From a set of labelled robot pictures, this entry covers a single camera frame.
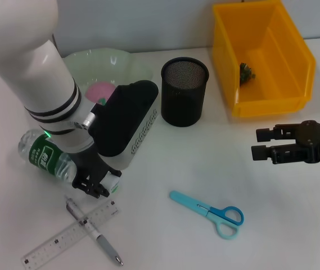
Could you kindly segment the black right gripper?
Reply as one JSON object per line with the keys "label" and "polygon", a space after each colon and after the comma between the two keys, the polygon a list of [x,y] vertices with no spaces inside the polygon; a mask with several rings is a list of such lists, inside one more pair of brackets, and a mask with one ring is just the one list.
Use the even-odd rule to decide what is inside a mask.
{"label": "black right gripper", "polygon": [[320,123],[314,120],[306,120],[301,124],[276,124],[273,129],[257,129],[256,139],[257,142],[295,139],[296,144],[252,146],[254,161],[271,159],[273,164],[320,162]]}

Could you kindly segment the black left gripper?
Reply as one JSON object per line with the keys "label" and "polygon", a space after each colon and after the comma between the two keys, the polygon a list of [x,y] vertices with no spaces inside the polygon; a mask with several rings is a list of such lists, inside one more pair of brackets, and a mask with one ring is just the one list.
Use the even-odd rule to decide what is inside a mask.
{"label": "black left gripper", "polygon": [[99,156],[95,145],[81,152],[71,153],[70,158],[77,168],[76,177],[72,182],[74,188],[97,199],[110,196],[109,191],[100,182],[93,181],[101,181],[108,172],[116,177],[121,177],[122,172],[105,163]]}

